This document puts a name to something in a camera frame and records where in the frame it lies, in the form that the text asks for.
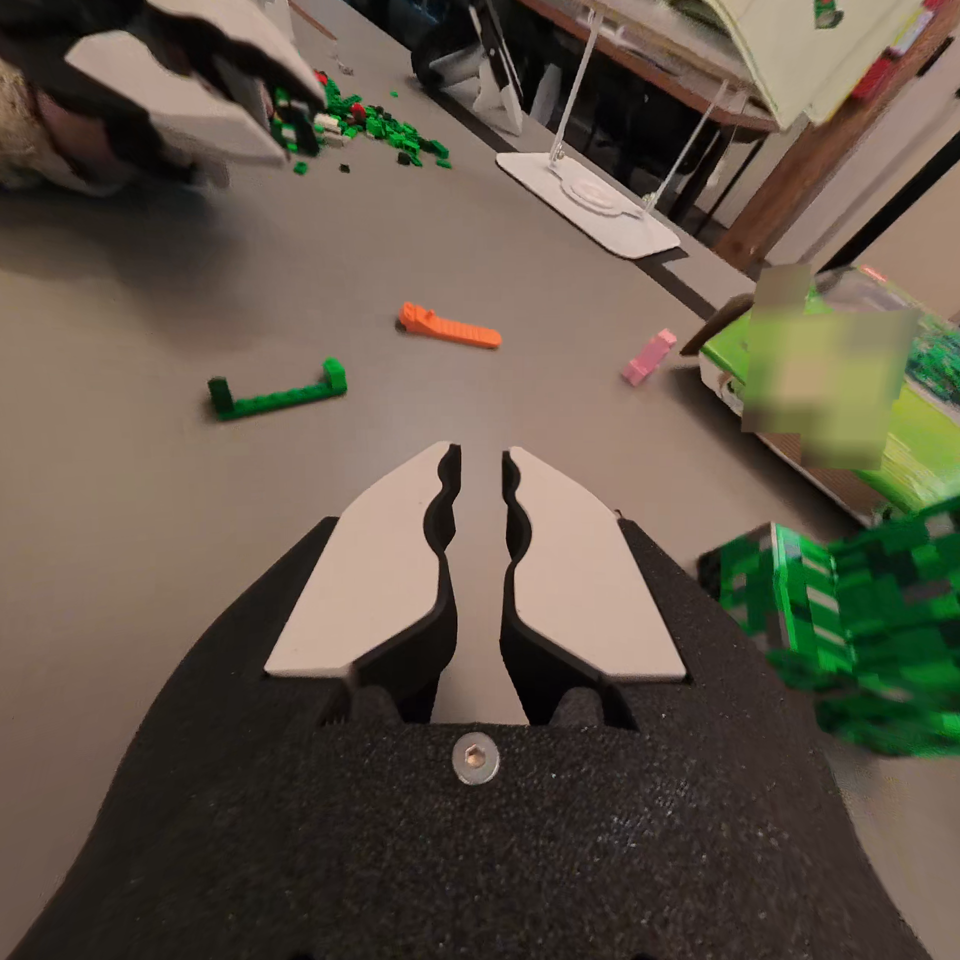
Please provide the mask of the long wooden workbench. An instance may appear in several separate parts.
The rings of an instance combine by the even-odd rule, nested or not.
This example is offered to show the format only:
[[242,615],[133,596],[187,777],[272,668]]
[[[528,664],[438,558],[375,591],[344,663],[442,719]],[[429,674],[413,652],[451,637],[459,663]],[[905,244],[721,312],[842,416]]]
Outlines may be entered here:
[[780,129],[732,42],[708,37],[666,2],[521,5],[579,42],[596,30],[596,52],[693,110],[713,106],[722,126],[762,135]]

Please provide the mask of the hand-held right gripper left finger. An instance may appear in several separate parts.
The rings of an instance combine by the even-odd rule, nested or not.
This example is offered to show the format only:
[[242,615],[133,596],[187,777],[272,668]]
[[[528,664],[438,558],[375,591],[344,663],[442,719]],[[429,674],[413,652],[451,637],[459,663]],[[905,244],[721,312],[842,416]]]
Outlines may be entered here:
[[375,654],[434,609],[441,547],[426,533],[428,508],[459,476],[460,447],[438,441],[360,493],[336,520],[264,665],[272,678],[358,677]]

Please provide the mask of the narrow green lego plate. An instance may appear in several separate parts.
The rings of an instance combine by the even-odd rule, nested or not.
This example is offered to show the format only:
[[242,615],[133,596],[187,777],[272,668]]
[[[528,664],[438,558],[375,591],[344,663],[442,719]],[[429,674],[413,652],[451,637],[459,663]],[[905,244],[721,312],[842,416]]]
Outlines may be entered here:
[[246,419],[296,406],[331,400],[341,397],[342,394],[342,390],[335,390],[328,383],[316,383],[292,390],[258,394],[247,398],[232,398],[231,407],[219,412],[217,417],[221,421]]

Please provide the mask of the black metal pole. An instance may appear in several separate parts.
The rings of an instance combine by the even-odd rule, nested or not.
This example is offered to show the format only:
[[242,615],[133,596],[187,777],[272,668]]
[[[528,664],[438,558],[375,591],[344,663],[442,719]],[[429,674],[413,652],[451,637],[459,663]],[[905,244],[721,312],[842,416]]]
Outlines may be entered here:
[[956,132],[894,196],[854,234],[819,270],[853,266],[872,244],[907,210],[913,207],[942,177],[959,162],[959,132]]

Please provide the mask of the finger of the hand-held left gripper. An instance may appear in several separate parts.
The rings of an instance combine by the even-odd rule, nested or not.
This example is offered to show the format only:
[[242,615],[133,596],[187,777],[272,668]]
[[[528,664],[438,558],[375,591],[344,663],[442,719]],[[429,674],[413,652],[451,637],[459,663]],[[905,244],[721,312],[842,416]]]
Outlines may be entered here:
[[150,17],[199,72],[227,66],[271,94],[282,90],[313,111],[327,109],[326,92],[313,69],[257,3],[151,1]]
[[138,169],[285,166],[260,81],[194,67],[163,29],[64,32],[64,108],[102,121],[114,154]]

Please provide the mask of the wooden post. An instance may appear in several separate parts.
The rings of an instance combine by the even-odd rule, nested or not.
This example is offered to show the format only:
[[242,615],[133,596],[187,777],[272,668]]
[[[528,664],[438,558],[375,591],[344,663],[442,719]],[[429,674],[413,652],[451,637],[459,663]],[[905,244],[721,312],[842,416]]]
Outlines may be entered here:
[[958,30],[958,2],[937,2],[935,14],[866,100],[847,99],[820,126],[808,125],[746,203],[713,252],[741,272],[760,263],[836,181],[842,167],[894,112],[905,90]]

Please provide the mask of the orange brick separator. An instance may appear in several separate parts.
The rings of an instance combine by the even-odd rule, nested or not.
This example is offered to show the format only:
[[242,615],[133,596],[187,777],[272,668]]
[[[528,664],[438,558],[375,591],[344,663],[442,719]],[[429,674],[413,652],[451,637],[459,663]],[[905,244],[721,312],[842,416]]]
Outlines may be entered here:
[[497,330],[442,318],[435,311],[411,302],[402,304],[397,324],[406,333],[441,342],[486,351],[495,351],[502,345],[502,336]]

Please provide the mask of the green pixelated lego model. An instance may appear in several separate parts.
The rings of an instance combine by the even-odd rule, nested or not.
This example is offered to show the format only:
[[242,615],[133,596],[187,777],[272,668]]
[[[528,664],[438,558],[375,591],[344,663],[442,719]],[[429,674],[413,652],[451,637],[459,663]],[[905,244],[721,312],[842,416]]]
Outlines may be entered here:
[[825,733],[958,757],[958,496],[832,543],[764,524],[703,553],[697,579]]

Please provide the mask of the pile of lego pieces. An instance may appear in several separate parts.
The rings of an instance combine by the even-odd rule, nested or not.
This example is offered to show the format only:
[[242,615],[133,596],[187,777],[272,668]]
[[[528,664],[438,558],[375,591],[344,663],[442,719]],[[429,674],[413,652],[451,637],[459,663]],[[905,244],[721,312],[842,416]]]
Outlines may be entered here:
[[357,138],[387,145],[401,166],[421,168],[428,159],[440,169],[452,168],[450,150],[441,141],[424,137],[415,126],[402,122],[382,105],[367,102],[357,94],[343,95],[336,81],[324,71],[316,71],[315,78],[326,99],[326,113],[318,114],[315,121],[321,144],[319,155],[308,158],[277,143],[292,161],[294,175],[306,176],[312,160]]

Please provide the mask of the pink lego pig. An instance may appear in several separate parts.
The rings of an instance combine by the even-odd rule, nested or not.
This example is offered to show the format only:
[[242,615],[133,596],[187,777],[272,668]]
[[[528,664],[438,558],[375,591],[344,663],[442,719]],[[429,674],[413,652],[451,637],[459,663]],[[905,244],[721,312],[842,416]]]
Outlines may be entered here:
[[677,338],[669,329],[660,330],[644,345],[639,354],[628,361],[621,371],[621,377],[631,387],[639,386],[663,364],[676,343]]

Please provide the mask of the green lego box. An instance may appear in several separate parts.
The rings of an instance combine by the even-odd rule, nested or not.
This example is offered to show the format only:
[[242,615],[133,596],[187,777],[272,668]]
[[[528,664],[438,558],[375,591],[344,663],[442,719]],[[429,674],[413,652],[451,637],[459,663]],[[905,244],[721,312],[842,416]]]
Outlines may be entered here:
[[867,266],[844,266],[816,274],[807,306],[920,310],[883,457],[874,470],[808,468],[801,464],[796,436],[760,434],[762,444],[865,527],[958,496],[957,322],[930,313]]

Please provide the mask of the person's left forearm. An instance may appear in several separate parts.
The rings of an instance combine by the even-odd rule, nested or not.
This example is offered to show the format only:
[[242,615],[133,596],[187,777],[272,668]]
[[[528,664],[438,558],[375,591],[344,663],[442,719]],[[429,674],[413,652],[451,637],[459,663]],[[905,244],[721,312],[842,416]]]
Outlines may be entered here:
[[23,73],[1,60],[1,186],[26,189],[42,182],[96,196],[99,189],[66,159],[42,118],[38,96]]

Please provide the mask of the white rounded mat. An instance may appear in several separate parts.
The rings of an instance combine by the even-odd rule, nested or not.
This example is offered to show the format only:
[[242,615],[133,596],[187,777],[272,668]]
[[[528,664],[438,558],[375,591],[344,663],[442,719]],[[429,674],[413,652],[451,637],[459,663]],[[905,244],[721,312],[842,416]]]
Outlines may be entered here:
[[608,253],[636,261],[681,246],[676,233],[578,160],[504,151],[497,166]]

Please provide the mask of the black office chair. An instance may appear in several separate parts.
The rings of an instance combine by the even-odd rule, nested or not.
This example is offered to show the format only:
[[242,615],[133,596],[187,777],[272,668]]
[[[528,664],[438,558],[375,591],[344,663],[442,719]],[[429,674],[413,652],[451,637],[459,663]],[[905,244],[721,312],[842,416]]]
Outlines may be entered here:
[[476,81],[471,111],[495,114],[507,133],[522,133],[522,86],[494,2],[452,2],[444,17],[414,43],[411,66],[425,90]]

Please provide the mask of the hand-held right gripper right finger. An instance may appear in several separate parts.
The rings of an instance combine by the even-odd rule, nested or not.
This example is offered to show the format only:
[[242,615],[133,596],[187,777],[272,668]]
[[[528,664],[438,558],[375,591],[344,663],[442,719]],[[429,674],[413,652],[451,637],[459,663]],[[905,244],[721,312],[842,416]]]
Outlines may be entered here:
[[586,487],[520,446],[503,453],[508,614],[592,680],[678,683],[679,648],[620,527]]

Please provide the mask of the lego instruction booklet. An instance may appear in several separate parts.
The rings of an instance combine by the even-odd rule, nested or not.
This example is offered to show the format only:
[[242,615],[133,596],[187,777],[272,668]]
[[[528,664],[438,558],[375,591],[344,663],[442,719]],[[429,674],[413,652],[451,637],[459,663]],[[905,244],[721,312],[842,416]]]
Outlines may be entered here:
[[693,1],[680,13],[717,29],[738,52],[781,128],[830,120],[884,55],[903,55],[940,2]]

